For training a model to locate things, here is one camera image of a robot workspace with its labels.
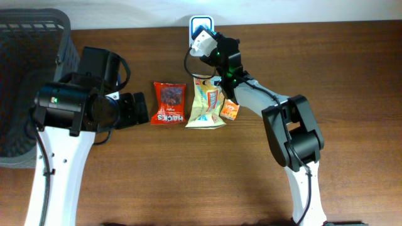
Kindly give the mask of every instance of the wooden table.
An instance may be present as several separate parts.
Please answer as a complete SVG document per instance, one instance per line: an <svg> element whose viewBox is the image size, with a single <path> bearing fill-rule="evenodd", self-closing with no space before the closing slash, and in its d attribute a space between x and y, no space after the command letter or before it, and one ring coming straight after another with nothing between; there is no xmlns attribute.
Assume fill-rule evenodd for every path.
<svg viewBox="0 0 402 226"><path fill-rule="evenodd" d="M329 221L402 224L402 21L220 26L241 40L244 68L280 94L305 95L325 138L319 182ZM153 82L186 83L187 28L73 31L75 46L128 60L125 92ZM196 60L193 70L210 73ZM116 131L85 165L77 225L240 225L289 221L285 171L273 159L261 118L203 131L144 124ZM0 169L0 224L23 225L32 169Z"/></svg>

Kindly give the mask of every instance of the black plastic bin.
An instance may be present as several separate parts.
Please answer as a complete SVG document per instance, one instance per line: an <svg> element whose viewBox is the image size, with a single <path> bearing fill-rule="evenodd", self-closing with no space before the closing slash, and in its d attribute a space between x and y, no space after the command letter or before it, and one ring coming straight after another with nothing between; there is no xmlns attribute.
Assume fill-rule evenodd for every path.
<svg viewBox="0 0 402 226"><path fill-rule="evenodd" d="M34 168L28 109L45 82L76 71L70 20L57 9L0 10L0 166Z"/></svg>

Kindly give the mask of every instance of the brown surface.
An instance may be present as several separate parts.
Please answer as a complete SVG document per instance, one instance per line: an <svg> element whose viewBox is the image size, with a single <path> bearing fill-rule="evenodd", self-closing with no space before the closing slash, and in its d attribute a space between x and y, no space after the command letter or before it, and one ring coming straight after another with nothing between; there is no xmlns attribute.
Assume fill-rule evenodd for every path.
<svg viewBox="0 0 402 226"><path fill-rule="evenodd" d="M325 138L319 182L328 220L401 225L402 21L217 30L241 39L245 69L261 84L309 99ZM97 46L126 58L133 79L124 91L143 91L151 115L157 110L154 81L187 83L189 116L187 32L73 31L72 39L79 52ZM241 108L236 121L220 129L184 126L135 126L92 148L77 225L240 225L291 217L288 180L258 116ZM0 224L23 225L33 170L0 169L0 180Z"/></svg>

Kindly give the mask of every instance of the white background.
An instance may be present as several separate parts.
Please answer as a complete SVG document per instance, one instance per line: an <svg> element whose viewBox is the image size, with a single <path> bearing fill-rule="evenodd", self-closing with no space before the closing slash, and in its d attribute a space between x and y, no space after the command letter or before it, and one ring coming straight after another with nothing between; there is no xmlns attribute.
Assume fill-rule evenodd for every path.
<svg viewBox="0 0 402 226"><path fill-rule="evenodd" d="M57 8L72 29L402 19L402 0L0 0L0 8Z"/></svg>

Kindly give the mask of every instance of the red snack bag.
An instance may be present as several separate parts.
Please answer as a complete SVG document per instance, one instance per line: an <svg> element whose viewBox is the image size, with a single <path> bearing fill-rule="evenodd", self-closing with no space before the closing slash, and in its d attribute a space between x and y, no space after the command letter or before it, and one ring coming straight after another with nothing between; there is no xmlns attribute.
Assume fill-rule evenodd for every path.
<svg viewBox="0 0 402 226"><path fill-rule="evenodd" d="M186 84L154 82L159 110L152 119L152 125L185 122L184 93Z"/></svg>

